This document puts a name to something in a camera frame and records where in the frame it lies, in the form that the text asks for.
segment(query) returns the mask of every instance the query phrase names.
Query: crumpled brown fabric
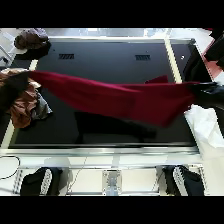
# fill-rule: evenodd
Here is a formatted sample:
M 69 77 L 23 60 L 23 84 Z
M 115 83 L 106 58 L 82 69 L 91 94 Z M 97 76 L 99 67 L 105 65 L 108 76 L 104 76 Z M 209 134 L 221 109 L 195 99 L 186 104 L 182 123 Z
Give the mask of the crumpled brown fabric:
M 15 75 L 16 71 L 8 71 L 7 74 L 0 73 L 0 86 L 4 85 L 4 80 Z M 18 97 L 9 109 L 11 120 L 15 128 L 25 128 L 31 122 L 31 110 L 36 107 L 37 93 L 35 87 L 29 82 L 29 85 L 20 97 Z
M 14 41 L 18 49 L 39 49 L 47 44 L 48 36 L 42 28 L 23 30 Z

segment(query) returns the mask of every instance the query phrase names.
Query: maroon fabric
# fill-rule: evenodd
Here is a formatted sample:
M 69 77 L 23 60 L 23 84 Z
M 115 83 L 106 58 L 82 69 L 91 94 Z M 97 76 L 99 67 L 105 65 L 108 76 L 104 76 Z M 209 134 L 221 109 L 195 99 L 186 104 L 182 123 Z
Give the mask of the maroon fabric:
M 168 125 L 194 101 L 187 83 L 166 83 L 166 76 L 148 84 L 107 84 L 39 71 L 32 71 L 31 78 L 75 109 L 160 126 Z

